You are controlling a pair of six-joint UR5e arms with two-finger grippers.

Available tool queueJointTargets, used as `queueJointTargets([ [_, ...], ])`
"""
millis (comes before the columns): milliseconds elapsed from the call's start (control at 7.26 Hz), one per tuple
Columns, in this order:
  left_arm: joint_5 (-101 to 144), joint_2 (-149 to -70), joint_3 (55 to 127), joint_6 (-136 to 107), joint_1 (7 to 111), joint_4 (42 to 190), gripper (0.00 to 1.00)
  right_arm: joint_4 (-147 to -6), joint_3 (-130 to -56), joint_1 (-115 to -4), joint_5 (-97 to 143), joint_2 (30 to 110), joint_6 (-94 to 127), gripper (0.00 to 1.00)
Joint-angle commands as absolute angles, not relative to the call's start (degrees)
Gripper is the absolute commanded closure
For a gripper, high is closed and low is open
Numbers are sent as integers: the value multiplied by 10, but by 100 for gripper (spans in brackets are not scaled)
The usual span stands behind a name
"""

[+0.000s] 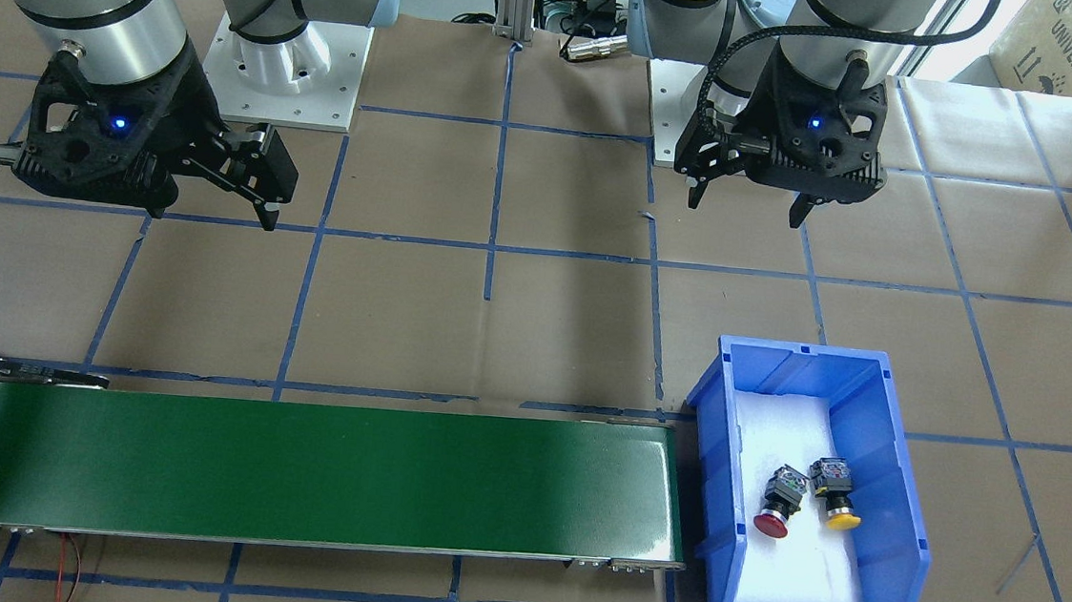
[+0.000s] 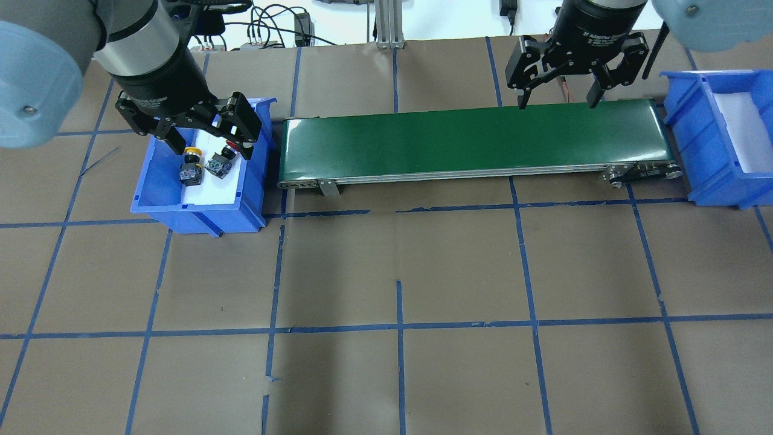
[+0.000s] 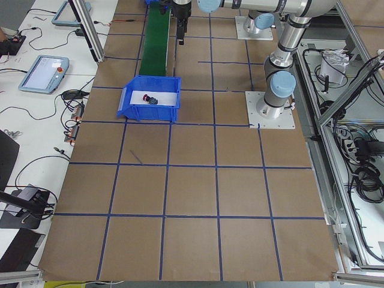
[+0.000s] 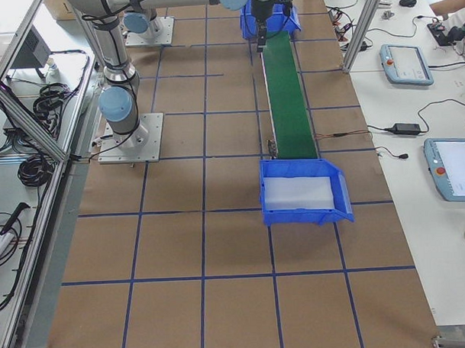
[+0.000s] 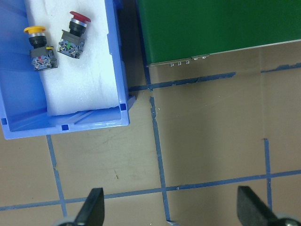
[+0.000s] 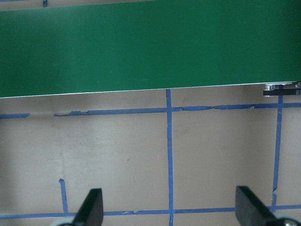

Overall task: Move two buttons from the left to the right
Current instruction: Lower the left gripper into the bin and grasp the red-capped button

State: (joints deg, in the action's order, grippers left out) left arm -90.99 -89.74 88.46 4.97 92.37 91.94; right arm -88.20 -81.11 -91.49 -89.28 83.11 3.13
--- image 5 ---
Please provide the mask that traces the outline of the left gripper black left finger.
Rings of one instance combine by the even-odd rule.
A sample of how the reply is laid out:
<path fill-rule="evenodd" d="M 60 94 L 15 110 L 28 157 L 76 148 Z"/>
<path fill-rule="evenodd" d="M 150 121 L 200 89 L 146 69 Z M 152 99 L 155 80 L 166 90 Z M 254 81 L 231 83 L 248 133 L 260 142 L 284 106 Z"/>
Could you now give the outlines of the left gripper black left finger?
<path fill-rule="evenodd" d="M 77 214 L 75 226 L 102 226 L 104 223 L 104 193 L 102 188 L 93 188 Z"/>

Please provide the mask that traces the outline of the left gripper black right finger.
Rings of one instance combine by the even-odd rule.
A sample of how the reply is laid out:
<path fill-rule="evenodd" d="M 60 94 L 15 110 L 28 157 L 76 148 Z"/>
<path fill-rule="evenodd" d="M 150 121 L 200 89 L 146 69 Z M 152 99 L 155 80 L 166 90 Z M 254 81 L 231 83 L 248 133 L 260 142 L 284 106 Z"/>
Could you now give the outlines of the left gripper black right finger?
<path fill-rule="evenodd" d="M 249 186 L 237 189 L 237 217 L 243 226 L 271 226 L 277 216 Z"/>

